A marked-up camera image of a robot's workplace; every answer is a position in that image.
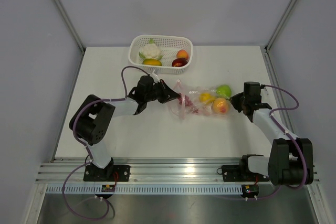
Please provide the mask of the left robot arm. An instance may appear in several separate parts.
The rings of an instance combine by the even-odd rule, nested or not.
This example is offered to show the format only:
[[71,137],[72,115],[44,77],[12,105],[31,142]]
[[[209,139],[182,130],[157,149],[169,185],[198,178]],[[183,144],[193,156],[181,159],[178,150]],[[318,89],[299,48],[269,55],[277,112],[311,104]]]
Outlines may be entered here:
[[155,81],[153,77],[144,75],[125,98],[102,99],[89,95],[69,122],[74,138],[81,143],[89,156],[85,162],[85,182],[127,182],[129,166],[115,165],[103,138],[112,119],[138,115],[147,104],[158,101],[161,104],[178,100],[181,95],[171,89],[162,79]]

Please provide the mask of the clear zip top bag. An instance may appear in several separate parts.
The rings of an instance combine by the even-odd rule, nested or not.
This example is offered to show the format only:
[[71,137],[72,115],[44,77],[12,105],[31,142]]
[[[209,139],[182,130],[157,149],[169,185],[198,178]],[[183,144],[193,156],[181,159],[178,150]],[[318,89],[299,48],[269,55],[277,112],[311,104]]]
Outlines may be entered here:
[[215,87],[192,87],[177,80],[173,91],[180,97],[168,103],[171,113],[183,120],[190,115],[225,118],[234,113],[230,103],[232,89],[227,84]]

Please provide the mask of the white fake cauliflower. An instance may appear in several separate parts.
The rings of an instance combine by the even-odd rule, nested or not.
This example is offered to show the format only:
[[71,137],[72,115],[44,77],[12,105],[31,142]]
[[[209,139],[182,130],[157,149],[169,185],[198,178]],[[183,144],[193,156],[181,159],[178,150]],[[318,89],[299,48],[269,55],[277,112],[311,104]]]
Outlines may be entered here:
[[139,57],[141,59],[155,59],[155,60],[161,60],[163,55],[160,47],[158,47],[153,39],[150,39],[149,42],[142,46],[139,49]]

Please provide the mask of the dark purple fake fruit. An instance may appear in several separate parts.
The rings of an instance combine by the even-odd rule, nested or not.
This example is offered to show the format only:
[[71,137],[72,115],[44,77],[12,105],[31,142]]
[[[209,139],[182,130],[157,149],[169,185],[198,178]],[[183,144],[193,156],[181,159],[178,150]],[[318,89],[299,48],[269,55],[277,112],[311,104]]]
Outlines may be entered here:
[[188,64],[188,61],[185,58],[176,58],[172,62],[172,67],[183,67]]

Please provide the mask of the orange red fake peach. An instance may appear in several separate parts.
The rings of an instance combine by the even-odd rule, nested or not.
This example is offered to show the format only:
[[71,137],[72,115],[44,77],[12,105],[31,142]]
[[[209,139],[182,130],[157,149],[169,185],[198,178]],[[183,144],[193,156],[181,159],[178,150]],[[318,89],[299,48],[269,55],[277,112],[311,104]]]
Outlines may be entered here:
[[184,50],[184,49],[179,50],[176,54],[176,57],[179,58],[179,59],[184,58],[185,60],[189,59],[189,55],[188,55],[187,51]]

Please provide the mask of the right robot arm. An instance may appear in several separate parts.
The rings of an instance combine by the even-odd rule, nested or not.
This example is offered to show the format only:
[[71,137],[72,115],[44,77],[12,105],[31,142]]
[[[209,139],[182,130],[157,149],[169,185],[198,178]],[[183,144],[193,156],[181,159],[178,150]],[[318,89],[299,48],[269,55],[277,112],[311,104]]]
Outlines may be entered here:
[[271,143],[268,157],[242,157],[238,167],[239,176],[250,180],[260,174],[275,186],[284,185],[292,189],[310,185],[314,179],[312,142],[298,137],[276,119],[276,109],[262,101],[261,91],[264,88],[265,84],[245,82],[243,92],[229,100],[233,108],[243,113]]

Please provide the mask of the yellow green fake mango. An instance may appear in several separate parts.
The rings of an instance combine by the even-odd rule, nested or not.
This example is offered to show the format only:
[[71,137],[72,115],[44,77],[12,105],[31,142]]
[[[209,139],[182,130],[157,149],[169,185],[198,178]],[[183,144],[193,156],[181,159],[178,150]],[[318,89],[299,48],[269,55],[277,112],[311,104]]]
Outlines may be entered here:
[[144,59],[142,61],[142,64],[148,66],[162,66],[162,63],[159,60],[155,59]]

